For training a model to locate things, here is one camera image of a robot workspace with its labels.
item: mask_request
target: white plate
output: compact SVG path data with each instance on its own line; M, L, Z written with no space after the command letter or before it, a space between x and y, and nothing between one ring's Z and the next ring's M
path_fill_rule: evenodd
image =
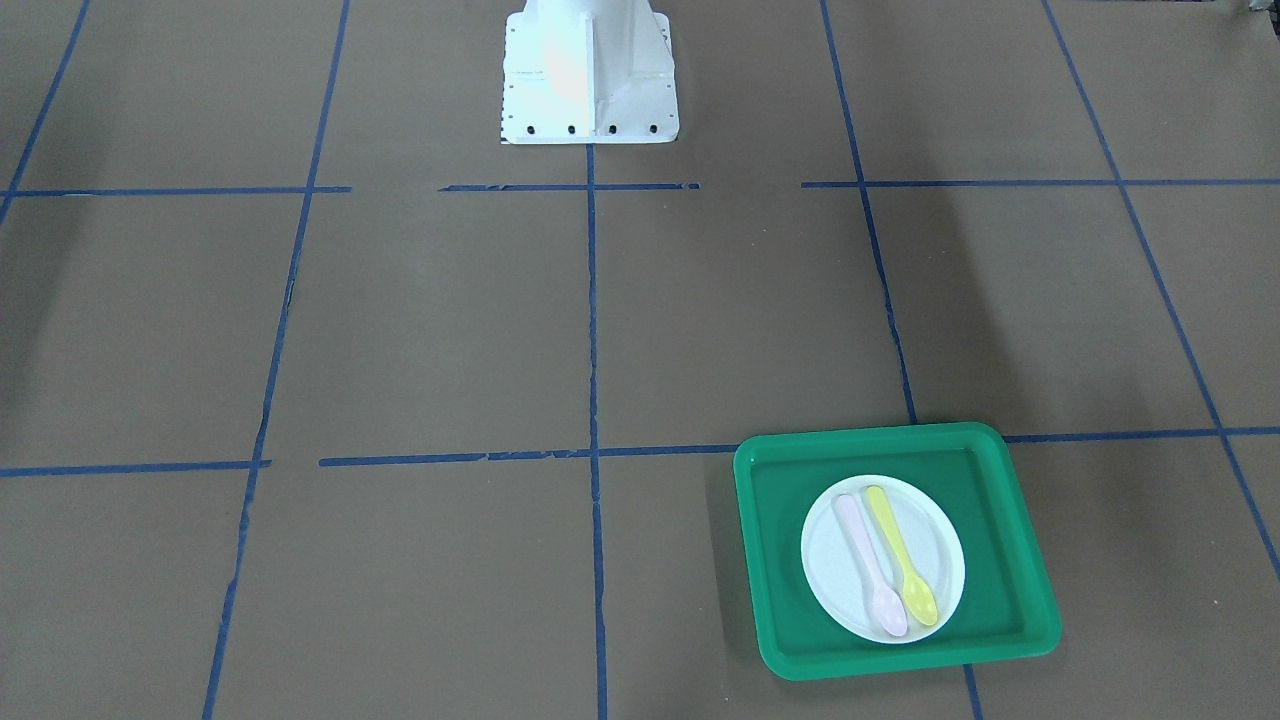
M849 493L858 498L858 506L867 524L867 532L876 547L884 578L895 591L902 589L902 570L879 532L879 524L872 518L863 497L863 489L869 486L884 488L888 503L897 518L902 541L911 555L916 573L933 589L938 603L938 623L933 626L922 625L908 614L908 630L901 638L888 634L870 616L872 584L867 571L854 556L845 536L840 532L832 503L836 496ZM823 610L850 633L878 643L902 644L927 638L946 625L960 605L964 591L964 552L960 538L942 509L929 496L887 475L858 475L845 478L826 489L804 520L800 536L800 559L809 587Z

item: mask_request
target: yellow spoon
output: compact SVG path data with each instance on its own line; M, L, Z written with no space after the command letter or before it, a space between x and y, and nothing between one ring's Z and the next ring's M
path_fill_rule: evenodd
M881 530L884 533L884 539L888 541L890 550L893 551L893 557L897 559L899 566L902 568L902 605L920 623L937 625L938 602L933 600L933 591L929 589L929 584L924 582L924 578L911 565L911 556L906 553L906 543L902 542L902 533L897 529L897 519L893 518L893 509L888 506L888 496L884 495L884 489L879 486L869 486L863 492L867 497L867 507L870 509L872 516L876 518L876 523L879 524Z

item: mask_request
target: plastic spoon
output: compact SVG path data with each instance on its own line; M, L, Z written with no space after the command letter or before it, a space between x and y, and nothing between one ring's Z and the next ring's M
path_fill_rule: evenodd
M879 561L876 560L876 550L872 548L872 537L867 534L867 525L858 512L858 503L851 495L837 495L835 501L836 519L840 529L845 533L845 541L855 551L854 553L863 561L867 574L872 579L872 616L884 630L900 638L906 634L906 609L902 607L902 598L893 592L884 582L881 573Z
M911 556L906 553L906 543L902 542L902 533L897 529L897 519L893 518L893 509L888 505L884 488L869 486L863 492L867 496L867 507L879 523L881 530L884 532L884 539L888 541L888 547L893 551L893 557L902 568L902 602L906 603L913 618L929 626L937 625L938 602L933 598L929 584L915 571L915 565L911 565Z

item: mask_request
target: green tray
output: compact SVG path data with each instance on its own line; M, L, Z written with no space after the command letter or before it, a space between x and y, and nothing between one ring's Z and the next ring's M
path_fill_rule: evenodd
M851 475L905 480L938 506L960 537L965 588L937 633L879 644L818 605L800 564L800 530L814 500ZM733 457L751 606L765 665L814 680L1043 655L1062 634L1009 448L979 423L759 436Z

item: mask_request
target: yellow spoon handle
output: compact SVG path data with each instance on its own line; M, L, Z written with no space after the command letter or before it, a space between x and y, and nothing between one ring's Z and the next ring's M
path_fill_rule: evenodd
M870 486L863 492L865 493L867 506L870 507L872 516L876 518L876 523L884 530L884 539L888 541L890 550L897 557L897 564L901 565L902 574L918 575L919 573L915 571L915 566L911 565L911 556L906 553L906 543L902 542L902 532L897 529L897 519L893 518L893 509L888 506L888 496L884 495L884 488Z

